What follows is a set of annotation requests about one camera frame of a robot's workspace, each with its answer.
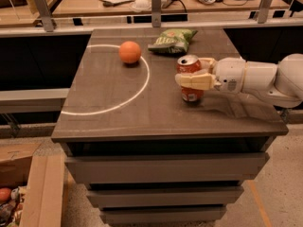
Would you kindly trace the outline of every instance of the cardboard box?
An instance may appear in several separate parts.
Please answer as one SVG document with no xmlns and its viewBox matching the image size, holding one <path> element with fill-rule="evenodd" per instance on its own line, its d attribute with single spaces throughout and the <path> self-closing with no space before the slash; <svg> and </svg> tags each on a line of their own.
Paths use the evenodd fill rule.
<svg viewBox="0 0 303 227">
<path fill-rule="evenodd" d="M 0 187 L 27 186 L 20 226 L 60 227 L 63 156 L 33 156 L 39 145 L 0 146 Z"/>
</svg>

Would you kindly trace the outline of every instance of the red soda can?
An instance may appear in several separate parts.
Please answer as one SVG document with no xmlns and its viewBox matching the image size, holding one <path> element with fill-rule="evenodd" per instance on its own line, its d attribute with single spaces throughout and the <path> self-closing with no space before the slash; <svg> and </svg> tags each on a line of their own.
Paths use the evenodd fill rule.
<svg viewBox="0 0 303 227">
<path fill-rule="evenodd" d="M 194 55 L 186 55 L 178 59 L 177 72 L 181 74 L 191 74 L 200 71 L 202 65 L 199 58 Z M 181 86 L 182 98 L 184 101 L 193 102 L 199 100 L 203 94 L 203 90 L 191 89 Z"/>
</svg>

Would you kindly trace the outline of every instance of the concrete floor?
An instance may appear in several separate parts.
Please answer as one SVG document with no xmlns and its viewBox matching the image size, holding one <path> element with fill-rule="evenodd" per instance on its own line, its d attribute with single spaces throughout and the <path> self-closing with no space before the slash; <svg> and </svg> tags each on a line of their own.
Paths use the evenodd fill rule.
<svg viewBox="0 0 303 227">
<path fill-rule="evenodd" d="M 303 226 L 303 124 L 288 125 L 289 133 L 269 147 L 271 158 L 253 181 L 243 184 L 244 193 L 227 213 L 214 222 L 177 222 L 115 225 L 115 227 L 291 227 Z M 41 142 L 38 155 L 63 154 L 49 137 L 1 139 L 2 144 Z M 99 210 L 86 199 L 86 189 L 67 174 L 62 227 L 109 227 Z"/>
</svg>

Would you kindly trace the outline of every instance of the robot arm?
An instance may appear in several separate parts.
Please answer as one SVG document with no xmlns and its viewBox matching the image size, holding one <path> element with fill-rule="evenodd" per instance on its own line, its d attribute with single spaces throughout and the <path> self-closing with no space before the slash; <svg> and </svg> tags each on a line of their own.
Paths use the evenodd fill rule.
<svg viewBox="0 0 303 227">
<path fill-rule="evenodd" d="M 293 108 L 303 101 L 302 54 L 290 55 L 278 65 L 225 58 L 202 71 L 191 75 L 177 74 L 175 78 L 184 87 L 217 89 L 229 94 L 246 93 L 283 108 Z"/>
</svg>

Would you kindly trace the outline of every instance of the green chip bag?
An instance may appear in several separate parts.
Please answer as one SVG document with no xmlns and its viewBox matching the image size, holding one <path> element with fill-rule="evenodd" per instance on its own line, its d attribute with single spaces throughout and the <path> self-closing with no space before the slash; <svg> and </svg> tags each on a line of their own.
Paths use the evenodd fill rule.
<svg viewBox="0 0 303 227">
<path fill-rule="evenodd" d="M 171 28 L 162 32 L 154 44 L 148 48 L 156 53 L 187 53 L 189 42 L 197 30 L 187 28 Z"/>
</svg>

